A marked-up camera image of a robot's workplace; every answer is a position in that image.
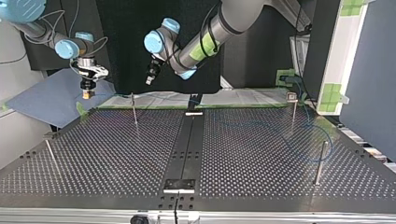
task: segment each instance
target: metal rod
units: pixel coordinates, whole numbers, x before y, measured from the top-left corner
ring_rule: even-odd
[[[322,150],[320,153],[320,160],[319,160],[319,164],[318,164],[317,175],[315,176],[315,185],[319,185],[320,176],[321,176],[321,172],[323,169],[323,158],[325,157],[325,153],[327,151],[326,149],[327,149],[328,145],[329,145],[329,143],[327,141],[323,142]]]
[[[298,101],[296,101],[296,103],[294,103],[293,123],[294,123],[294,121],[296,120],[297,104],[298,104]]]
[[[132,108],[134,109],[134,123],[137,124],[136,108],[134,106],[134,94],[132,93]]]
[[[55,160],[55,155],[53,154],[52,147],[50,146],[50,141],[46,140],[47,148],[49,149],[49,153],[53,160]]]

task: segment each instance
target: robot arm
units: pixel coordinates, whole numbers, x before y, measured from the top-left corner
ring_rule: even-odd
[[[96,64],[93,35],[77,32],[75,38],[53,31],[46,23],[39,22],[44,12],[46,0],[0,0],[0,18],[11,22],[25,33],[31,42],[44,44],[63,59],[73,60],[71,65],[82,76],[83,98],[94,95],[96,81],[108,75],[108,71]]]
[[[247,31],[259,18],[265,5],[275,7],[285,17],[287,17],[285,14],[293,12],[294,20],[287,17],[293,26],[297,20],[295,8],[297,7],[297,11],[300,9],[300,5],[295,0],[222,0],[221,2],[218,15],[203,26],[202,31],[184,49],[180,49],[175,43],[180,25],[172,19],[165,19],[162,27],[146,36],[145,47],[153,58],[148,66],[148,85],[159,75],[161,66],[165,63],[169,63],[181,78],[187,80],[192,77],[198,63],[205,58],[215,56],[218,47],[231,37]],[[304,20],[297,25],[298,30],[303,30],[309,23],[310,20],[304,15]]]

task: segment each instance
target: black curtain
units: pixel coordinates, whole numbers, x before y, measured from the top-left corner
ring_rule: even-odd
[[[216,1],[213,0],[97,0],[107,44],[111,73],[116,90],[120,94],[147,91],[178,91],[182,93],[215,93],[219,90],[220,62],[222,55],[210,59],[188,81],[174,72],[163,69],[160,76],[147,86],[146,69],[150,54],[143,40],[145,35],[161,26],[164,18],[177,20],[181,25],[181,46],[198,34],[206,13]]]

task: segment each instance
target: black backdrop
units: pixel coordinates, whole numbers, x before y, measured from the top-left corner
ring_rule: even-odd
[[[313,20],[317,1],[299,2]],[[186,46],[216,3],[216,0],[96,0],[104,34],[109,37],[107,50],[117,92],[215,93],[220,89],[220,74],[236,88],[274,87],[276,71],[293,67],[290,36],[295,30],[271,7],[265,7],[250,30],[227,42],[219,55],[190,80],[184,81],[166,68],[151,87],[145,84],[150,62],[143,45],[145,35],[161,26],[163,18],[170,17],[179,21],[179,40],[182,47]]]
[[[146,68],[150,55],[143,40],[152,29],[161,26],[163,18],[177,20],[181,25],[180,43],[187,43],[199,32],[213,0],[128,0],[96,1],[107,44],[111,72],[117,92],[128,94],[146,91],[179,91],[183,93],[214,93],[220,88],[220,62],[222,53],[211,59],[190,80],[184,81],[171,69],[163,69],[161,75],[148,87]]]

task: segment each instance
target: perforated metal table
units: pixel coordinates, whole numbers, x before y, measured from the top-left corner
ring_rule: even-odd
[[[294,122],[289,107],[137,117],[135,125],[131,110],[94,111],[1,170],[0,222],[9,209],[49,208],[396,214],[396,175],[313,112],[299,108]],[[331,145],[314,185],[324,141]],[[195,180],[194,193],[163,193],[169,179]]]

